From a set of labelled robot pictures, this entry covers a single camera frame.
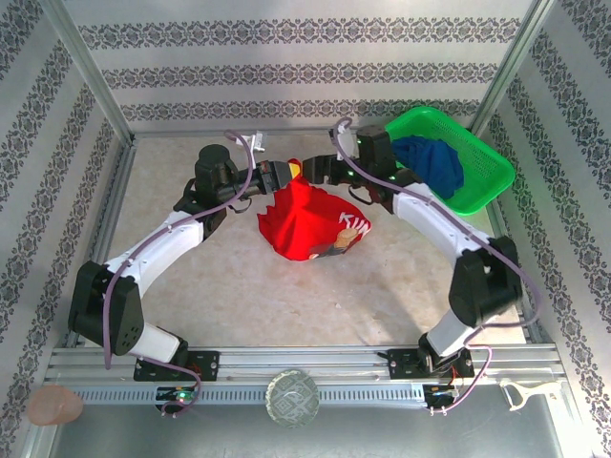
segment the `green basket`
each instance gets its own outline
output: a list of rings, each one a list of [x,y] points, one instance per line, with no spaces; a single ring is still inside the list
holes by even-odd
[[[465,185],[452,198],[442,199],[458,215],[478,212],[514,182],[509,161],[439,110],[418,107],[387,124],[390,139],[419,135],[443,140],[458,152]]]

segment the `beige floor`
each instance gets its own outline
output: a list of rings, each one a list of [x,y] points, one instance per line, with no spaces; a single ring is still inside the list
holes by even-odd
[[[239,167],[243,152],[224,138],[145,138],[116,228],[111,256],[128,249],[172,211],[193,176],[199,150],[219,142]],[[332,154],[325,135],[271,136],[258,160]],[[425,237],[379,206],[352,201],[372,230],[348,253],[308,262],[277,255],[258,230],[273,197],[230,214],[212,238],[175,262],[143,298],[145,319],[191,345],[415,344],[448,310],[451,268]],[[470,222],[492,234],[485,212]],[[515,321],[508,312],[503,321]],[[487,330],[486,343],[523,343],[520,329]]]

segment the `blue cloth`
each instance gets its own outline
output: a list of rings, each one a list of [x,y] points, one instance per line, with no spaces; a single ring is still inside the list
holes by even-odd
[[[451,198],[465,184],[458,153],[445,141],[406,136],[392,142],[392,151],[441,198]]]

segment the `patterned wallpaper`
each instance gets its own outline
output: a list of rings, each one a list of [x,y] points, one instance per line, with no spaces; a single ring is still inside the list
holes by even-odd
[[[0,0],[0,457],[66,332],[118,141],[40,6]]]
[[[531,0],[125,3],[66,6],[141,133],[326,128],[422,104],[466,124]]]
[[[611,0],[558,2],[485,136],[516,168],[502,216],[597,456],[611,455],[610,36]]]

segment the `wall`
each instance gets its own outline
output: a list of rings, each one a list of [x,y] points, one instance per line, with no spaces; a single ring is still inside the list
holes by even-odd
[[[611,454],[610,9],[555,5],[485,135],[516,168],[502,216],[601,456]]]
[[[35,0],[0,0],[0,457],[67,328],[118,141]]]
[[[531,0],[67,0],[137,132],[474,116]]]

